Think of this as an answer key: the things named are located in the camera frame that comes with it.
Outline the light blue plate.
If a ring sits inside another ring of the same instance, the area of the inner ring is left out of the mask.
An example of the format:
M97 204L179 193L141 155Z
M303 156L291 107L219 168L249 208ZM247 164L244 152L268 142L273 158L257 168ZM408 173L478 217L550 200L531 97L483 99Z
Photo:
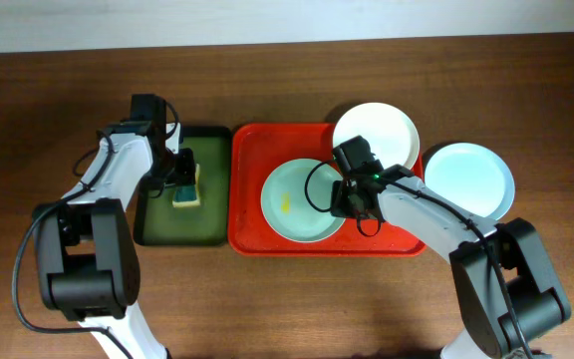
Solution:
M472 143L453 143L434 152L426 164L425 183L467 211L495 220L509 212L516 192L506 162Z

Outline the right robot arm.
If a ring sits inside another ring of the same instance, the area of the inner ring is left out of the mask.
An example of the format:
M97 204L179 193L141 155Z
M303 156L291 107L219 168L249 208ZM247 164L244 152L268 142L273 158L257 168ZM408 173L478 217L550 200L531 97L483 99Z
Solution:
M542 240L522 218L473 214L399 166L335 181L331 203L334 216L403 229L450 265L464 328L438 358L541 358L530 341L571 316Z

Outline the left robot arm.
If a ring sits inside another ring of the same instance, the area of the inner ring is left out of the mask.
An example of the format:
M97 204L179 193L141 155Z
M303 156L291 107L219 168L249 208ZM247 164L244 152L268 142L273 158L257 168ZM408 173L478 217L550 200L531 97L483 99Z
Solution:
M138 303L141 269L126 209L142 179L172 165L180 125L111 125L98 134L79 182L33 214L44 305L90 333L111 358L166 358Z

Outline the yellow green sponge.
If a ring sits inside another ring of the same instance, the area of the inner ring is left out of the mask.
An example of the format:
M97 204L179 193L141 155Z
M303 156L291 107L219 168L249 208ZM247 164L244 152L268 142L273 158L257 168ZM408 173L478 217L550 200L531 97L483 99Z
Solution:
M200 206L199 194L200 165L194 168L193 181L180 184L176 187L172 196L172 206L175 208Z

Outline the light green plate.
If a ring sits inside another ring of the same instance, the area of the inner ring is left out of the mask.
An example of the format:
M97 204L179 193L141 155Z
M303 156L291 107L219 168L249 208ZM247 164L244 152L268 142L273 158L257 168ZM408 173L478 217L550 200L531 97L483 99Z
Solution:
M332 186L340 174L321 161L297 159L274 169L261 190L261 211L271 229L297 243L314 243L335 234L344 224L333 216Z

